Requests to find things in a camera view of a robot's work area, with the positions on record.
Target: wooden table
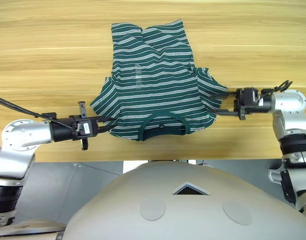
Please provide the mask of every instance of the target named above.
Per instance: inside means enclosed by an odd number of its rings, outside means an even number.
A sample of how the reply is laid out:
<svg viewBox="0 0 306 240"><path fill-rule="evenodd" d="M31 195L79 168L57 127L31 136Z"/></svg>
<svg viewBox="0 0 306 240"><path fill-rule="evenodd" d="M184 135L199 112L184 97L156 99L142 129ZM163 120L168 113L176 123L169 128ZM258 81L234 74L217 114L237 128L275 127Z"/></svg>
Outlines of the wooden table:
<svg viewBox="0 0 306 240"><path fill-rule="evenodd" d="M293 80L306 95L306 0L0 0L0 97L32 111L78 114L112 67L110 25L183 19L198 67L229 88ZM28 116L0 106L0 131ZM108 133L41 146L38 162L265 159L281 152L270 114L219 116L210 128L145 142Z"/></svg>

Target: green striped t-shirt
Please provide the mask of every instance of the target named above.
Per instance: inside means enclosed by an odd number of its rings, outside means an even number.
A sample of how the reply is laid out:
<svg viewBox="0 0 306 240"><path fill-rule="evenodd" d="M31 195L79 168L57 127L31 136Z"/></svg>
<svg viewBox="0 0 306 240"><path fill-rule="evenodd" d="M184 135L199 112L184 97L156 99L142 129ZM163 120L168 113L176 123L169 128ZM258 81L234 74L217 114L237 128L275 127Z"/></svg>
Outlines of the green striped t-shirt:
<svg viewBox="0 0 306 240"><path fill-rule="evenodd" d="M181 20L145 30L112 25L113 69L91 103L97 115L116 118L110 133L144 141L164 134L191 134L210 126L227 88L208 68L195 67Z"/></svg>

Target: white stripe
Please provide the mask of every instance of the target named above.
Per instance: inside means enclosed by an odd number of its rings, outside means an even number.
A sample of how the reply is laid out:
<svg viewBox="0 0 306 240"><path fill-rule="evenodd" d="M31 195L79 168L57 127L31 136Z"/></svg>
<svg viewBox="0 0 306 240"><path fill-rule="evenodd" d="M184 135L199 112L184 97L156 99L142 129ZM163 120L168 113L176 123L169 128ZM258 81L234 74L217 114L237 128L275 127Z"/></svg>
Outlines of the white stripe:
<svg viewBox="0 0 306 240"><path fill-rule="evenodd" d="M122 25L122 24L124 24L125 26L117 27L117 26L115 26L115 24L113 24L112 28L111 28L112 32L115 32L115 31L123 29L123 28L133 28L133 27L135 27L133 24L130 24L130 23L118 23L118 24L119 24L119 26Z"/></svg>
<svg viewBox="0 0 306 240"><path fill-rule="evenodd" d="M172 111L172 113L174 113L174 114L183 114L183 113L187 113L187 112L191 112L191 111L196 111L196 110L201 110L201 109L205 109L205 106L198 106L198 107L193 107L193 108L184 109L184 110Z"/></svg>
<svg viewBox="0 0 306 240"><path fill-rule="evenodd" d="M168 42L163 42L161 44L156 44L156 45L154 45L154 48L156 49L157 46L169 44L170 42L172 42L174 40L187 40L187 37L185 36L185 37L174 38L174 39L172 39L172 40L170 40Z"/></svg>
<svg viewBox="0 0 306 240"><path fill-rule="evenodd" d="M120 131L118 131L118 132L110 131L110 133L121 134L121 133L123 133L123 132L120 132ZM130 133L138 133L138 131L126 131L125 133L128 133L128 134L130 134Z"/></svg>
<svg viewBox="0 0 306 240"><path fill-rule="evenodd" d="M171 61L171 62L174 62L174 59L168 59L168 58L164 58L163 60L169 60L169 61ZM189 65L191 65L191 64L193 64L194 62L192 61L193 59L192 58L190 58L190 61L184 61L185 59L182 59L182 58L179 58L179 59L177 59L178 61L179 60L183 60L183 61L181 61L180 63L181 64L189 64ZM158 61L158 60L156 60L156 59L151 59L150 61L146 61L146 62L141 62L140 64L141 65L145 65L145 64L148 64L148 63L151 63L151 62L153 62L153 61ZM116 66L116 65L119 65L119 66L125 66L125 65L134 65L134 63L126 63L126 62L123 62L123 63L121 63L121 62L116 62L115 63L115 61L113 61L113 66Z"/></svg>
<svg viewBox="0 0 306 240"><path fill-rule="evenodd" d="M131 79L147 79L147 78L155 78L155 77L159 77L162 75L178 75L178 74L183 74L183 73L189 73L186 69L183 70L179 70L179 71L161 71L159 73L156 74L152 74L152 75L135 75L135 76L116 76L117 79L121 80L121 81L125 81L125 80L131 80ZM182 78L182 77L186 77L188 75L185 76L177 76L176 78ZM142 81L142 82L151 82L151 81L158 81L160 79L165 79L165 78L158 78L158 79L153 79L153 80L148 80L148 81ZM133 83L137 83L136 81L126 81L126 82L118 82L121 84L133 84Z"/></svg>
<svg viewBox="0 0 306 240"><path fill-rule="evenodd" d="M125 40L122 40L122 41L119 41L119 42L113 42L113 44L115 45L121 45L121 44L125 44L125 43L128 43L132 40L135 40L135 38L133 36L129 37L128 39L125 39Z"/></svg>
<svg viewBox="0 0 306 240"><path fill-rule="evenodd" d="M187 85L181 86L181 88L185 88L185 87L192 86L192 85L196 85L196 83L187 84ZM163 88L163 90L169 90L173 88L178 88L178 86L165 87ZM153 92L153 91L160 91L160 89L148 89L148 90L141 89L141 92ZM127 91L127 93L128 94L138 93L138 90L137 91Z"/></svg>
<svg viewBox="0 0 306 240"><path fill-rule="evenodd" d="M207 105L208 107L210 107L211 109L217 110L218 107L214 107L212 105L210 105L209 103L207 103L206 101L202 100L203 104Z"/></svg>
<svg viewBox="0 0 306 240"><path fill-rule="evenodd" d="M160 55L157 55L155 53L151 53L149 55L141 56L141 57L125 58L125 59L124 58L116 58L114 61L115 62L133 62L133 61L139 61L139 60L146 60L146 59L149 59L149 58L152 58L152 57L156 57L158 59L161 59L163 56L185 56L185 55L191 55L191 54L192 54L192 52L177 52L177 53L163 52Z"/></svg>
<svg viewBox="0 0 306 240"><path fill-rule="evenodd" d="M171 23L167 23L167 24L163 24L161 27L163 26L172 26L172 25L176 25L178 23L181 23L182 20L181 19L178 19L177 21L174 21L174 22L171 22Z"/></svg>
<svg viewBox="0 0 306 240"><path fill-rule="evenodd" d="M187 104L187 105L181 105L181 106L172 106L172 107L166 107L166 108L159 108L159 109L154 109L154 111L161 111L161 110L168 110L170 111L171 109L176 109L176 108L183 108L183 107L188 107L188 106L192 106L192 105L196 105L198 103L192 103L192 104ZM142 113L142 112L149 112L150 110L144 110L144 111L123 111L123 114L128 114L128 113Z"/></svg>
<svg viewBox="0 0 306 240"><path fill-rule="evenodd" d="M100 97L96 102L94 102L91 107L94 108L99 102L103 101L104 99L106 99L114 90L115 90L115 86L116 85L113 85L112 89L107 93L105 94L104 96Z"/></svg>
<svg viewBox="0 0 306 240"><path fill-rule="evenodd" d="M125 100L125 99L135 99L135 98L152 98L152 97L157 97L157 96L166 96L167 94L177 94L177 93L185 93L185 92L188 92L190 90L195 90L196 87L193 87L193 88L189 88L189 89L185 89L185 90L178 90L178 91L173 91L173 92L161 92L161 93L152 93L152 94L146 94L146 95L134 95L134 96L119 96L117 97L116 99L114 99L112 102L110 102L110 104L102 111L102 112L99 112L97 113L98 115L103 115L105 114L112 106L114 106L116 103L119 103L118 106L120 109L122 108L126 108L125 106L122 106L120 107L120 105L123 105L123 104L127 104L127 103L130 103L130 102L119 102L121 100ZM169 97L169 98L164 98L165 99L172 99L172 98L178 98L178 96L175 96L175 97ZM155 101L157 99L150 99L150 100L143 100L141 102L146 102L146 101Z"/></svg>
<svg viewBox="0 0 306 240"><path fill-rule="evenodd" d="M151 68L151 67L155 67L155 66L158 66L158 65L168 65L168 66L172 66L172 65L176 65L176 64L189 64L190 62L181 62L181 61L174 61L174 62L166 62L166 61L162 61L162 62L159 62L159 63L152 63L151 65L148 65L148 66L144 66L144 68L148 69L148 68ZM117 70L135 70L137 67L135 66L130 66L130 67L123 67L123 68L120 68L119 66L114 68L112 70L112 72L114 71L117 71Z"/></svg>
<svg viewBox="0 0 306 240"><path fill-rule="evenodd" d="M122 49L114 50L113 53L115 53L115 54L116 53L120 53L120 52L127 52L127 53L129 53L129 52L134 52L134 51L137 51L137 50L140 50L140 49L143 49L143 48L149 48L149 49L155 51L155 49L153 49L150 45L143 44L143 45L137 46L135 48L130 48L130 49L122 48Z"/></svg>
<svg viewBox="0 0 306 240"><path fill-rule="evenodd" d="M130 24L130 23L125 23L125 22L114 23L114 24L112 24L112 28L113 28L113 27L117 27L117 26L121 26L121 25L126 25L126 24Z"/></svg>
<svg viewBox="0 0 306 240"><path fill-rule="evenodd" d="M151 114L144 114L144 115L130 115L130 116L121 116L119 119L144 119L151 116Z"/></svg>
<svg viewBox="0 0 306 240"><path fill-rule="evenodd" d="M195 112L195 113L188 114L188 115L182 115L182 117L188 117L188 116L193 116L193 115L201 115L201 114L208 114L208 110L202 111L202 112Z"/></svg>
<svg viewBox="0 0 306 240"><path fill-rule="evenodd" d="M207 124L207 123L209 123L209 122L211 122L213 119L210 119L209 121L207 121L207 122L199 122L199 123L189 123L189 125L196 125L196 124L198 124L198 125L202 125L202 124Z"/></svg>
<svg viewBox="0 0 306 240"><path fill-rule="evenodd" d="M166 55L166 56L174 56L174 55L175 55L175 56L176 56L176 55L179 55L179 56L184 56L184 55L193 54L191 51L187 51L187 52L157 52L157 51L155 51L154 49L148 49L148 50L141 51L141 52L139 52L139 53L134 53L134 54L117 54L117 55L115 56L115 60L118 61L118 60L119 60L118 57L121 57L121 56L123 56L123 57L132 57L132 56L142 55L142 54L144 54L144 53L146 53L146 52L152 52L152 51L156 52L157 54L151 53L151 54L149 54L149 55L156 55L156 56L163 56L163 55Z"/></svg>
<svg viewBox="0 0 306 240"><path fill-rule="evenodd" d="M183 66L176 66L176 67L160 67L160 68L156 68L154 70L150 70L148 71L148 69L146 69L145 67L139 67L138 69L141 70L142 73L153 73L153 72L156 72L156 71L159 71L159 70L176 70L176 69L183 69L184 67ZM115 76L123 76L123 75L130 75L130 74L134 74L134 72L117 72L115 73L114 75Z"/></svg>
<svg viewBox="0 0 306 240"><path fill-rule="evenodd" d="M141 30L140 29L132 29L132 30L128 30L128 31L120 31L120 32L112 33L112 36L126 35L126 34L138 33L138 32L140 33Z"/></svg>
<svg viewBox="0 0 306 240"><path fill-rule="evenodd" d="M184 28L182 28L182 27L180 29L176 29L176 30L163 30L163 29L157 29L155 27L152 27L150 29L144 30L143 34L144 33L145 34L150 33L150 32L153 32L153 31L158 31L160 34L162 34L162 33L172 34L172 33L179 33L179 32L183 32L183 34L185 33Z"/></svg>
<svg viewBox="0 0 306 240"><path fill-rule="evenodd" d="M198 120L203 120L203 119L208 119L209 115L206 116L200 116L200 117L195 117L195 118L185 118L187 121L198 121Z"/></svg>
<svg viewBox="0 0 306 240"><path fill-rule="evenodd" d="M209 93L204 92L204 91L202 91L202 90L200 90L200 89L198 89L198 92L201 93L201 94L204 94L204 95L206 95L206 96L208 96L208 97L211 97L211 96L212 96L212 95L210 95Z"/></svg>
<svg viewBox="0 0 306 240"><path fill-rule="evenodd" d="M122 109L137 109L137 108L149 108L149 107L157 107L157 106L164 106L164 105L172 105L172 104L179 104L179 103L185 103L185 102L190 102L194 100L198 100L199 96L197 97L192 97L192 98L186 98L186 99L181 99L178 101L169 101L169 102L161 102L161 103L152 103L152 104L142 104L142 105L133 105L133 106L121 106Z"/></svg>
<svg viewBox="0 0 306 240"><path fill-rule="evenodd" d="M134 125L134 126L116 126L115 129L137 129L140 128L141 125Z"/></svg>
<svg viewBox="0 0 306 240"><path fill-rule="evenodd" d="M168 46L164 46L164 47L161 47L161 48L156 48L156 50L160 51L160 50L163 50L163 49L169 49L169 48L172 48L172 47L177 47L179 45L185 45L185 46L189 47L186 43L183 43L183 42L180 41L180 42L168 45Z"/></svg>
<svg viewBox="0 0 306 240"><path fill-rule="evenodd" d="M222 91L225 91L225 92L226 92L226 90L227 90L225 87L217 86L217 85L212 85L212 84L210 84L210 83L208 83L208 82L206 82L206 81L204 81L204 80L201 80L199 77L197 77L197 79L198 79L198 81L199 81L200 83L202 83L202 84L204 84L204 85L207 85L207 86L209 86L209 87L211 87L211 88L219 89L219 90L222 90Z"/></svg>
<svg viewBox="0 0 306 240"><path fill-rule="evenodd" d="M168 81L168 82L161 82L161 83L156 83L156 84L146 84L146 85L141 85L142 88L154 88L154 87L159 87L159 86L165 86L165 85L170 85L170 84L181 84L181 83L187 83L191 82L195 79L195 77L190 77L187 79L183 80L174 80L174 81ZM138 86L133 85L133 86L117 86L115 85L115 88L118 90L125 90L125 89L136 89Z"/></svg>

